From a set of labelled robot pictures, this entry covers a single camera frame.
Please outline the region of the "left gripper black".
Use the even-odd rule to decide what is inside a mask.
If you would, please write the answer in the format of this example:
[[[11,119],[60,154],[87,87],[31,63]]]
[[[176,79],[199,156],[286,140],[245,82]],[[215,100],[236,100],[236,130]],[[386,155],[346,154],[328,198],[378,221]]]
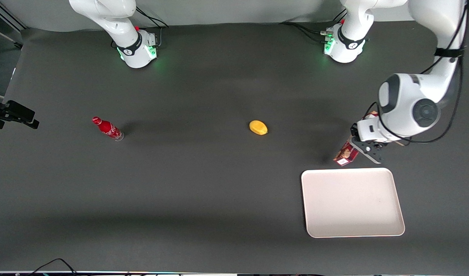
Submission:
[[[385,148],[385,143],[379,143],[376,141],[360,141],[357,123],[352,124],[350,132],[350,142],[352,142],[352,147],[375,164],[381,164],[384,161],[382,151]]]

